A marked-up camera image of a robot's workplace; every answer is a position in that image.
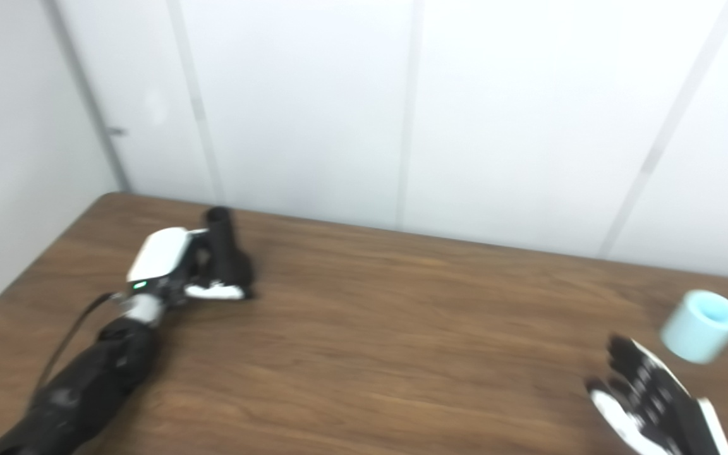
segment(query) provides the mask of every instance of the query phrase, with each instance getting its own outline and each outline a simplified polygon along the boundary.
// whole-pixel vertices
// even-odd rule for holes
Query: white fingertip
[[[203,288],[196,284],[185,286],[185,295],[194,299],[208,300],[240,300],[245,297],[240,286],[223,286],[213,283],[209,288]]]
[[[636,420],[625,412],[615,397],[604,391],[591,391],[589,397],[595,403],[597,411],[600,411],[616,434],[636,453],[639,455],[670,455],[670,452],[667,452],[664,447],[639,433]]]
[[[720,427],[720,420],[717,418],[715,407],[712,403],[710,403],[710,400],[707,400],[706,398],[699,398],[698,406],[704,414],[707,426],[710,427],[710,433],[713,436],[713,440],[715,441],[715,446],[719,450],[719,454],[728,455],[728,440],[726,440],[726,435],[723,433],[723,428]]]

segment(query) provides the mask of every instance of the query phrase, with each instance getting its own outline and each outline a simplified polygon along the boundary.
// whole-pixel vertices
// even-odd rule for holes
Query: panel seam
[[[398,200],[396,202],[395,230],[404,231],[408,179],[412,161],[412,138],[414,134],[415,107],[417,101],[417,76],[420,72],[420,54],[423,44],[423,13],[425,0],[413,0],[412,24],[409,30],[408,62],[406,66],[406,92],[404,96],[404,119],[401,132],[401,161],[398,169]]]
[[[181,9],[179,0],[167,0],[167,10],[170,15],[171,25],[173,26],[173,35],[176,38],[176,47],[179,50],[182,72],[185,73],[187,91],[190,95],[190,107],[193,109],[193,116],[196,120],[196,127],[198,129],[200,144],[202,145],[207,173],[212,183],[213,193],[220,204],[227,205],[228,200],[224,192],[219,166],[217,166],[217,156],[215,155],[215,147],[210,133],[210,125],[207,122],[202,91],[198,83],[196,63],[193,59],[193,49],[191,49],[190,38],[188,37],[187,27],[185,25],[185,14]]]
[[[726,35],[728,35],[728,1],[720,9],[719,16],[710,29],[710,34],[707,35],[704,43],[702,43],[696,60],[690,66],[687,77],[684,78],[684,83],[682,83],[672,106],[668,109],[667,115],[665,115],[662,126],[659,128],[658,133],[656,133],[655,139],[653,139],[653,145],[650,147],[644,161],[642,161],[639,172],[636,174],[636,178],[625,194],[623,202],[612,220],[609,231],[603,239],[603,243],[600,244],[598,258],[609,259],[610,253],[612,253],[619,236],[625,228],[625,224],[630,219],[642,193],[645,192],[645,187],[650,182],[653,172],[655,172],[656,167],[661,162],[667,146],[673,139],[682,118],[684,118],[684,115],[690,107],[690,103],[693,101],[697,90],[704,82],[708,70],[710,70],[710,67],[715,61],[720,46],[723,45],[726,39]]]

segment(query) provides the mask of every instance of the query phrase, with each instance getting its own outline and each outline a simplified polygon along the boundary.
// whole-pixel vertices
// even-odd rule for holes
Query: black cable
[[[35,383],[35,389],[32,391],[32,395],[30,395],[30,401],[27,406],[27,410],[29,411],[30,408],[32,408],[32,405],[35,403],[35,398],[38,396],[38,392],[40,392],[41,388],[46,384],[47,378],[49,377],[49,374],[52,373],[52,369],[55,367],[55,363],[58,362],[58,358],[61,357],[61,354],[63,354],[64,349],[66,349],[66,345],[69,344],[69,342],[72,340],[72,337],[75,336],[75,333],[80,329],[80,326],[83,325],[84,320],[86,320],[86,317],[89,316],[92,311],[95,311],[95,309],[101,305],[103,305],[104,302],[109,301],[113,297],[117,296],[118,294],[116,292],[106,292],[105,294],[102,294],[102,296],[94,299],[93,302],[89,303],[89,305],[83,309],[80,316],[78,316],[78,319],[75,321],[75,323],[72,325],[72,328],[69,329],[69,332],[66,334],[66,337],[64,337],[63,340],[61,340],[61,344],[58,345],[57,348],[55,348],[55,352],[53,352],[52,357],[49,358],[49,361],[47,362],[47,365],[44,367],[43,371],[41,372],[40,377],[38,377],[38,382]]]

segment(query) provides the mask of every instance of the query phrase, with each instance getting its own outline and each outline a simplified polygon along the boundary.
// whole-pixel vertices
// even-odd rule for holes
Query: black cylindrical object
[[[232,213],[226,207],[213,207],[205,214],[206,239],[210,248],[209,276],[227,286],[243,288],[252,284],[252,261],[238,248]]]

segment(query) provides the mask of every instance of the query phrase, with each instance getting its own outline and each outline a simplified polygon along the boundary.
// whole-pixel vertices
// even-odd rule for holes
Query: white robotic hand casing
[[[170,274],[184,257],[190,240],[190,232],[183,227],[168,227],[150,234],[133,260],[128,271],[128,282]]]
[[[188,231],[183,227],[168,227],[150,234],[133,261],[128,272],[128,282],[141,282],[173,273],[184,257],[193,236],[204,231],[204,229]],[[185,295],[194,299],[210,300],[240,300],[246,297],[240,286],[228,286],[215,280],[208,288],[189,284],[185,286]]]

